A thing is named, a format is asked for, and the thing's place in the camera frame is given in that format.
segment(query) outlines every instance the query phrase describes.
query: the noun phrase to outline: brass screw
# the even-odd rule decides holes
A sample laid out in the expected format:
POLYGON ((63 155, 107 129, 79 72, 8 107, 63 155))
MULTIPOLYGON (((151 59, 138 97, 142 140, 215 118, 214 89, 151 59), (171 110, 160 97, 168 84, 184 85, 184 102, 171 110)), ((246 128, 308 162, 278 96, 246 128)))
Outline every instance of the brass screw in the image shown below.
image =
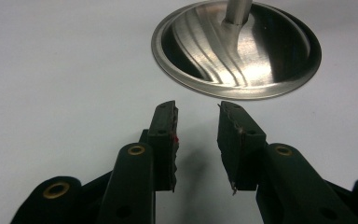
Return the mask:
POLYGON ((130 147, 128 153, 132 156, 138 156, 145 152, 145 148, 141 146, 130 147))
POLYGON ((278 152, 278 154, 282 156, 291 156, 293 155, 293 151, 290 148, 287 147, 275 147, 275 150, 278 152))
POLYGON ((56 199, 64 195, 68 190, 70 186, 66 182, 57 182, 55 184, 52 184, 48 186, 48 188, 43 191, 43 197, 47 199, 56 199))

